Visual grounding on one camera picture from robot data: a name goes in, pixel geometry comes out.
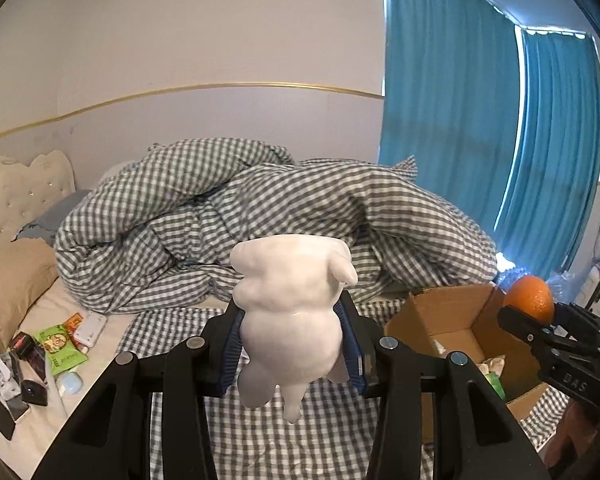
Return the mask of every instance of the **white figurine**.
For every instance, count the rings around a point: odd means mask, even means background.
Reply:
[[[284,418],[300,418],[311,381],[346,382],[342,329],[333,305],[358,282],[346,243],[336,238],[277,235],[237,244],[231,264],[244,278],[234,288],[245,311],[240,338],[249,363],[238,377],[240,402],[259,408],[276,385]]]

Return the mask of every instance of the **orange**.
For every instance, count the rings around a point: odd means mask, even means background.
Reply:
[[[554,319],[554,298],[549,286],[536,276],[523,276],[506,293],[504,304],[549,325]]]

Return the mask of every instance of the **curtain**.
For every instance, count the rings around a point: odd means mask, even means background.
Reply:
[[[485,0],[388,0],[380,164],[415,155],[417,184],[492,234],[513,161],[514,25]]]
[[[600,175],[600,66],[593,39],[521,31],[526,98],[517,160],[494,238],[547,278],[568,268]]]

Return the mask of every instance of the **gingham sheet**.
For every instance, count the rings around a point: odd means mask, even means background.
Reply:
[[[363,316],[381,326],[404,300],[359,303]],[[120,341],[119,351],[146,357],[167,352],[192,335],[199,335],[220,309],[165,308],[138,315]],[[243,354],[238,371],[248,358]],[[536,449],[549,439],[568,398],[549,388],[522,422]],[[348,384],[320,379],[309,385],[302,400],[302,417],[295,424],[282,418],[283,400],[276,389],[264,407],[240,405],[235,383],[222,399],[206,399],[206,416],[218,478],[221,479],[359,479],[364,478],[378,418],[378,400],[363,399]],[[154,395],[150,464],[152,480],[163,478],[160,447],[162,395]],[[433,472],[432,446],[422,447],[420,479]]]
[[[406,288],[483,283],[494,245],[471,219],[413,183],[414,161],[295,163],[284,148],[244,139],[157,146],[104,181],[56,235],[58,273],[101,313],[228,301],[240,279],[229,253],[275,234],[344,240],[368,301]]]

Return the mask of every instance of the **metal screw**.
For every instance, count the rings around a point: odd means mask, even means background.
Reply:
[[[462,352],[453,352],[451,354],[451,362],[458,366],[464,366],[469,362],[469,358]]]
[[[116,355],[116,362],[119,365],[128,365],[134,358],[134,355],[131,352],[120,352]]]
[[[398,340],[395,337],[384,336],[380,338],[380,346],[387,350],[393,350],[398,347]]]
[[[205,345],[205,340],[204,340],[204,338],[200,337],[199,335],[195,335],[195,336],[187,339],[187,347],[191,348],[192,350],[195,350],[197,348],[202,348],[204,345]]]

